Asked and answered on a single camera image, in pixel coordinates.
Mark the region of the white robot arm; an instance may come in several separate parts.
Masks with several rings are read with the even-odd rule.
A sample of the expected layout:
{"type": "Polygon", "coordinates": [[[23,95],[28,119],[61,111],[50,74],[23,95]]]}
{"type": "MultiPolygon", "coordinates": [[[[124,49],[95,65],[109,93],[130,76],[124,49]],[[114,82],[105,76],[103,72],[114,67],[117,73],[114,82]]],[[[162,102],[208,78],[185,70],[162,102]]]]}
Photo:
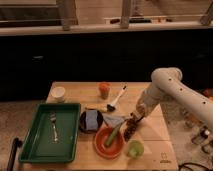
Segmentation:
{"type": "Polygon", "coordinates": [[[184,85],[179,68],[155,69],[151,80],[136,103],[137,117],[147,117],[166,96],[171,96],[213,131],[213,101],[184,85]]]}

